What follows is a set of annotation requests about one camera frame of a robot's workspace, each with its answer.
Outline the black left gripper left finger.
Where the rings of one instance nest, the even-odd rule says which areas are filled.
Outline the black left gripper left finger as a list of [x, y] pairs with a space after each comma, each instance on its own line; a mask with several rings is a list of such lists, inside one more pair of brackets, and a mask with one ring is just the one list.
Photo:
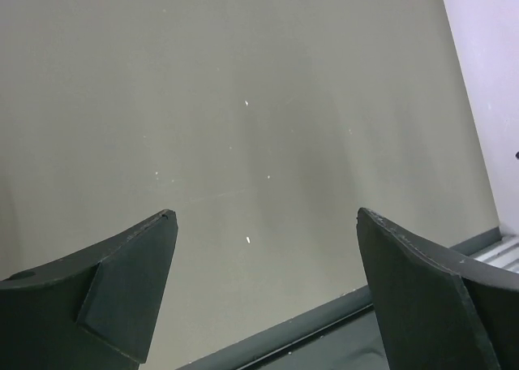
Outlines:
[[137, 369], [147, 361], [177, 239], [162, 210], [1, 282], [3, 369]]

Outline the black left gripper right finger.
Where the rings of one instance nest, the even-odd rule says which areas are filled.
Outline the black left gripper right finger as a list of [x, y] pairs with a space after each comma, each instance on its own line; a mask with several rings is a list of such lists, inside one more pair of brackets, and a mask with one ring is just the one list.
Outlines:
[[361, 208], [358, 246], [392, 369], [516, 369], [518, 260], [490, 265]]

